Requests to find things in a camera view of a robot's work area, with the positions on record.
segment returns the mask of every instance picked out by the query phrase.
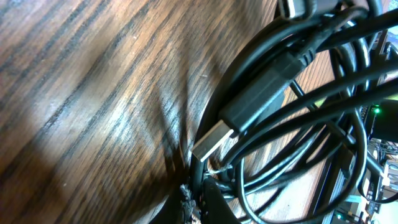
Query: brown wood grain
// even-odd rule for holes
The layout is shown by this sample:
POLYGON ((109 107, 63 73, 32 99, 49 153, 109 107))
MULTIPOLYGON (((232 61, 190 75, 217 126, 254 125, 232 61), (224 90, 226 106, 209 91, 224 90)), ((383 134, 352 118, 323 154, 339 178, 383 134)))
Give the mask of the brown wood grain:
MULTIPOLYGON (((1 0, 0 223, 147 223, 185 175, 212 90, 274 9, 271 0, 1 0)), ((298 79, 305 91, 329 80, 326 52, 298 79)), ((262 164, 289 138, 258 152, 262 164)), ((318 171, 266 217, 301 217, 318 171)), ((268 194, 249 199, 256 207, 268 194)))

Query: bundle of cables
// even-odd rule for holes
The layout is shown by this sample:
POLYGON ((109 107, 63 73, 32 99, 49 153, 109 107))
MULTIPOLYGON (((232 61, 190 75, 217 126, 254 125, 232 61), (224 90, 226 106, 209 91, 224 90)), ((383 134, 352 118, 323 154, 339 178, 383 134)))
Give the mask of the bundle of cables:
POLYGON ((398 69, 396 60, 373 62, 369 56, 377 33, 398 24, 397 10, 381 14, 380 2, 368 0, 369 9, 342 1, 318 13, 316 1, 304 2, 312 10, 291 20, 276 17, 243 48, 213 92, 198 128, 195 145, 199 147, 220 121, 231 129, 227 136, 239 135, 221 161, 225 171, 218 178, 205 175, 211 152, 201 158, 193 153, 189 186, 199 204, 203 179, 213 179, 226 200, 239 199, 246 213, 239 219, 242 223, 273 223, 261 216, 287 184, 344 149, 355 155, 355 165, 339 196, 314 214, 288 223, 314 222, 336 208, 359 185, 366 169, 368 140, 358 111, 362 105, 398 92, 398 79, 368 88, 369 81, 398 69), (335 79, 304 93, 295 77, 324 50, 329 50, 335 79), (298 98, 259 120, 261 111, 288 87, 298 98), (317 107, 315 102, 324 98, 317 107), (303 108, 310 112, 281 122, 303 108), (247 155, 292 131, 297 132, 292 140, 264 168, 244 177, 247 155), (269 189, 276 191, 254 211, 246 196, 269 189))

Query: wooden table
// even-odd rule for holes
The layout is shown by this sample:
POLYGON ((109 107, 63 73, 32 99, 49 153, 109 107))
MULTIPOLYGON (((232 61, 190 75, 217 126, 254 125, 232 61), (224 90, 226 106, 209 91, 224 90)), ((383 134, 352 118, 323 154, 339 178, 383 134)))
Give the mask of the wooden table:
MULTIPOLYGON (((212 90, 275 2, 0 0, 0 223, 147 223, 185 175, 212 90)), ((298 81, 309 91, 331 79, 323 52, 298 81)), ((305 214, 318 172, 266 217, 305 214)))

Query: wooden surface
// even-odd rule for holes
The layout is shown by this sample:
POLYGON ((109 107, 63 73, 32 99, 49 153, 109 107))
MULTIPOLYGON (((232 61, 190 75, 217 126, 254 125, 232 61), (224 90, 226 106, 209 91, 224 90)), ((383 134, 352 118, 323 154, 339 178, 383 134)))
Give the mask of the wooden surface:
MULTIPOLYGON (((0 223, 147 223, 189 166, 212 90, 274 9, 0 0, 0 223)), ((298 80, 306 91, 331 80, 327 53, 298 80)), ((266 217, 301 217, 317 175, 294 182, 266 217)), ((256 207, 266 195, 249 199, 256 207)))

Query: wire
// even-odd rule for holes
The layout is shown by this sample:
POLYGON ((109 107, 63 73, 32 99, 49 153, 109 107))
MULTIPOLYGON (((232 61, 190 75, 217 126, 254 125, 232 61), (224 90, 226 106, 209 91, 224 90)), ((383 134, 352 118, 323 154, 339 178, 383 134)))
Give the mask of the wire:
MULTIPOLYGON (((314 214, 287 223, 315 222, 333 211, 360 185, 366 168, 368 143, 358 111, 366 103, 395 94, 398 87, 398 80, 392 80, 368 90, 369 80, 378 79, 383 73, 398 69, 396 60, 371 63, 369 56, 369 49, 376 38, 375 30, 379 29, 381 22, 395 25, 398 11, 380 16, 379 1, 368 0, 368 4, 369 12, 349 5, 335 15, 311 17, 301 22, 275 19, 242 49, 214 90, 205 108, 195 142, 216 124, 219 110, 278 55, 293 50, 297 54, 312 57, 315 52, 330 50, 335 80, 309 93, 304 93, 298 83, 293 81, 290 87, 298 99, 251 126, 239 138, 221 161, 222 167, 232 165, 232 169, 220 173, 218 179, 205 175, 205 178, 214 179, 226 200, 235 197, 239 199, 246 213, 246 216, 239 219, 240 222, 254 220, 258 223, 275 223, 264 220, 261 216, 285 187, 339 150, 353 151, 356 158, 345 188, 330 203, 321 205, 314 214), (315 106, 316 101, 325 97, 321 107, 315 106), (310 112, 281 123, 304 107, 310 112), (293 139, 257 174, 244 177, 244 158, 247 155, 296 130, 298 132, 293 139), (256 211, 250 207, 246 195, 276 188, 276 192, 263 206, 256 211)), ((206 163, 207 161, 201 163, 192 156, 190 187, 198 203, 206 163)))

